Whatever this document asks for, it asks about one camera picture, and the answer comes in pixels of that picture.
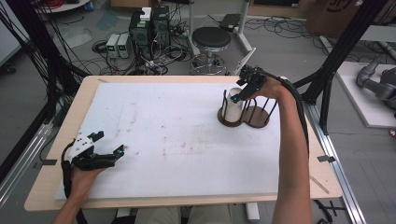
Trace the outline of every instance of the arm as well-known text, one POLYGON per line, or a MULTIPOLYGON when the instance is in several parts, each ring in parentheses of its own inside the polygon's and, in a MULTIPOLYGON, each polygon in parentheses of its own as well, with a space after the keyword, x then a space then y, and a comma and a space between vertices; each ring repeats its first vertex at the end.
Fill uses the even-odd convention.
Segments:
POLYGON ((312 223, 309 159, 295 99, 273 78, 252 98, 258 95, 275 98, 279 105, 279 184, 273 223, 312 223))
POLYGON ((79 209, 90 195, 94 180, 103 170, 105 169, 92 171, 81 171, 77 167, 73 169, 70 197, 66 200, 52 224, 73 223, 79 209))

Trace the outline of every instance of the forearm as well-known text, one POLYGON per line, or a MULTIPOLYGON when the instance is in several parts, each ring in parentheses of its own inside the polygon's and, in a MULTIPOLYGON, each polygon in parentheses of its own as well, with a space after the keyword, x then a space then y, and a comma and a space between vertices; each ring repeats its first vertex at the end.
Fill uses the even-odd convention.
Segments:
POLYGON ((73 223, 79 209, 84 204, 83 199, 83 197, 69 198, 64 203, 64 206, 61 208, 56 218, 52 221, 52 224, 73 223))
POLYGON ((279 184, 282 187, 306 187, 309 182, 308 150, 297 105, 288 92, 282 94, 278 103, 281 132, 279 184))
POLYGON ((279 186, 274 223, 311 223, 309 159, 297 105, 289 92, 278 98, 279 186))

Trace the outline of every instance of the wooden tabletop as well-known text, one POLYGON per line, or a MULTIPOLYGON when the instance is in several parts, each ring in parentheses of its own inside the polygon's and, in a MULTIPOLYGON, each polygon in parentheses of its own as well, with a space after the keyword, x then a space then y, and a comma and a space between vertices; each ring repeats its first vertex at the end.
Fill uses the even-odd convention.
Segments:
MULTIPOLYGON (((96 89, 100 83, 235 83, 238 77, 202 77, 202 76, 160 76, 160 77, 117 77, 94 76, 86 77, 78 90, 64 123, 49 151, 48 160, 58 160, 55 166, 43 166, 32 190, 25 202, 27 211, 58 210, 64 204, 56 201, 54 195, 62 180, 60 158, 62 151, 76 136, 85 115, 92 103, 96 89)), ((319 162, 323 150, 312 127, 308 125, 310 147, 311 198, 338 198, 342 195, 341 187, 329 163, 319 162)), ((91 200, 85 208, 119 208, 146 207, 161 205, 193 205, 212 203, 248 203, 276 200, 276 195, 221 195, 221 196, 191 196, 175 198, 133 198, 91 200)))

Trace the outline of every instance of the electronic equipment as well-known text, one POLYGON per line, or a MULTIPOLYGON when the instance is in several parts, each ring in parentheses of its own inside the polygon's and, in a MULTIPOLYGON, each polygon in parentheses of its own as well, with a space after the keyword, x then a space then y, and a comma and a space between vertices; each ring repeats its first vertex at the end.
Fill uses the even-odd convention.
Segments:
POLYGON ((169 6, 155 7, 152 13, 152 22, 155 33, 154 41, 163 49, 170 46, 169 6))
POLYGON ((121 58, 129 58, 132 52, 131 37, 129 37, 128 34, 120 35, 117 47, 119 48, 119 55, 121 58))
POLYGON ((151 19, 151 7, 142 7, 142 12, 140 13, 141 21, 150 21, 151 19))
POLYGON ((132 39, 132 48, 137 60, 144 58, 147 61, 152 60, 152 23, 151 21, 141 21, 141 9, 134 12, 129 25, 129 34, 132 39))
POLYGON ((109 58, 118 58, 119 48, 117 48, 117 43, 119 42, 120 35, 111 35, 111 37, 107 40, 106 48, 107 55, 109 58))
POLYGON ((241 14, 227 14, 220 23, 220 28, 228 32, 232 32, 233 28, 238 24, 241 14))

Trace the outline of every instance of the black stool seat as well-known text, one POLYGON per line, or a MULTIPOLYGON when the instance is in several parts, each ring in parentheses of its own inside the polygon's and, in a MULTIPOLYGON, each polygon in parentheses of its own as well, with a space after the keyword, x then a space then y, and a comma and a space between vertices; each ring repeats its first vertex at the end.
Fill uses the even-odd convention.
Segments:
POLYGON ((191 40, 198 48, 221 49, 230 44, 231 37, 219 27, 201 27, 192 32, 191 40))

